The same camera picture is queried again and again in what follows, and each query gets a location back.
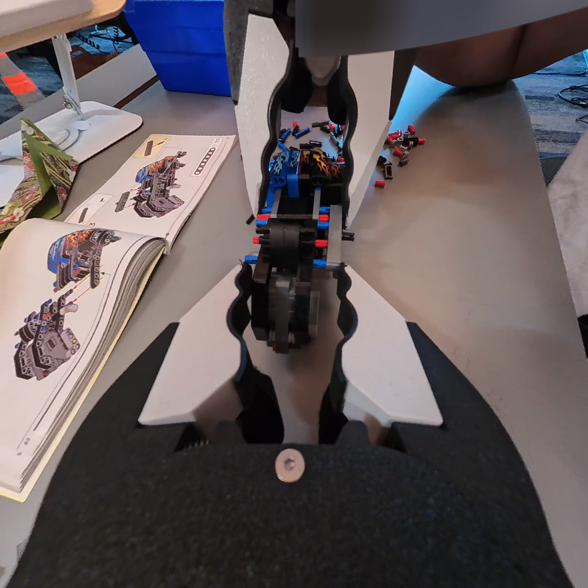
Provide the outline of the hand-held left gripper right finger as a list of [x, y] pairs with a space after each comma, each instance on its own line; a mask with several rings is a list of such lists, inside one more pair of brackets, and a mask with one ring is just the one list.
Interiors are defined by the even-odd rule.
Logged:
[[328, 266], [340, 300], [337, 344], [319, 411], [319, 443], [363, 422], [376, 442], [393, 423], [440, 426], [443, 417], [404, 317], [348, 266]]

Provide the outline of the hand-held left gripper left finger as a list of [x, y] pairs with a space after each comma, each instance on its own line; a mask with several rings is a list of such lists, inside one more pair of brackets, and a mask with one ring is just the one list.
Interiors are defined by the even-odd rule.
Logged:
[[283, 442], [272, 380], [255, 368], [243, 338], [251, 285], [252, 267], [238, 265], [181, 318], [140, 424], [196, 422], [210, 436], [232, 420], [248, 443]]

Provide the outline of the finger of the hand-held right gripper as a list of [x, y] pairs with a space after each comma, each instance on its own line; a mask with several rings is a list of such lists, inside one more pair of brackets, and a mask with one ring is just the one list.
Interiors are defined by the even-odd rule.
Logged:
[[248, 15], [235, 115], [246, 189], [255, 215], [266, 202], [269, 159], [279, 130], [280, 99], [276, 95], [288, 77], [290, 53], [272, 17]]
[[341, 61], [341, 92], [347, 107], [343, 142], [346, 228], [361, 206], [390, 128], [393, 67], [394, 51], [349, 55]]

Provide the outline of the blue black lego vehicle model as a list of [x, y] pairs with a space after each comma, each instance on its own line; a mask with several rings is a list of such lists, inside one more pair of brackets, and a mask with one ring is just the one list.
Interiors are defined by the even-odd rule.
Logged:
[[281, 151], [269, 164], [266, 202], [256, 217], [252, 319], [254, 335], [276, 353], [299, 349], [316, 337], [319, 292], [315, 269], [326, 269], [331, 205], [342, 206], [345, 231], [346, 170], [343, 158], [320, 149]]

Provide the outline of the person's right forearm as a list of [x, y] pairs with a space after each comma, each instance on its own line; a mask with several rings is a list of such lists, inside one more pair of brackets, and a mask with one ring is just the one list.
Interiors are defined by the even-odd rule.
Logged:
[[587, 48], [587, 9], [502, 31], [422, 47], [416, 66], [459, 88], [523, 77]]

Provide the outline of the pile of red grey lego pieces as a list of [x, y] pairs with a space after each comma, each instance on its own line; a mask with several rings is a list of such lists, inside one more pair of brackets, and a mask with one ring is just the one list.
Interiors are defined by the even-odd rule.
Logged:
[[389, 132], [384, 141], [384, 151], [379, 155], [376, 167], [382, 173], [382, 180], [392, 180], [394, 166], [402, 168], [408, 164], [410, 151], [425, 144], [425, 138], [416, 134], [416, 129], [409, 124], [405, 129]]

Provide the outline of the pile of blue black lego pins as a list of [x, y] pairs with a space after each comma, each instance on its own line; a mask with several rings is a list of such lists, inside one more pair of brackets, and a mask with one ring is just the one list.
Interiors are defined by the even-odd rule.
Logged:
[[307, 127], [293, 121], [290, 128], [281, 129], [276, 150], [320, 149], [331, 159], [342, 158], [344, 130], [344, 126], [331, 121], [313, 122]]

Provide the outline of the open lego instruction booklet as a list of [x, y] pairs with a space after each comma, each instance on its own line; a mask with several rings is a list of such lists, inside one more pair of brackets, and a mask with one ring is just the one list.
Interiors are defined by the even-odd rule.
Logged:
[[23, 502], [234, 135], [152, 135], [67, 222], [1, 248], [1, 495]]

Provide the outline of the blue plastic bin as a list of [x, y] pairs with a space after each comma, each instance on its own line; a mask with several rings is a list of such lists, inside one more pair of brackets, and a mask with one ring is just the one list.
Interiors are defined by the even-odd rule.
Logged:
[[223, 1], [127, 1], [124, 10], [167, 91], [231, 96]]

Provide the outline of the white stand with clear stem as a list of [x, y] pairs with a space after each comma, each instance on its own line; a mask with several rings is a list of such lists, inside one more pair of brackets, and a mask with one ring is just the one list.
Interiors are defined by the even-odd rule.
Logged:
[[[83, 163], [142, 125], [142, 118], [94, 101], [81, 102], [65, 35], [52, 38], [63, 80], [65, 108], [36, 126], [77, 162]], [[23, 180], [21, 130], [1, 140], [1, 206], [5, 206]]]

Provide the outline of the wood-edged white board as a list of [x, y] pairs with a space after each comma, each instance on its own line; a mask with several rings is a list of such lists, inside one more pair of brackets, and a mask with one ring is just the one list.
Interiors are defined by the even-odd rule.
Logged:
[[119, 15], [126, 1], [1, 1], [1, 52], [98, 24]]

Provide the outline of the green patterned folded paper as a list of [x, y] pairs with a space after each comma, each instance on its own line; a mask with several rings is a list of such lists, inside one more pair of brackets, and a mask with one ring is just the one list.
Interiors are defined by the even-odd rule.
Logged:
[[70, 195], [78, 162], [34, 123], [21, 120], [24, 179], [1, 212], [1, 241], [27, 218], [53, 219]]

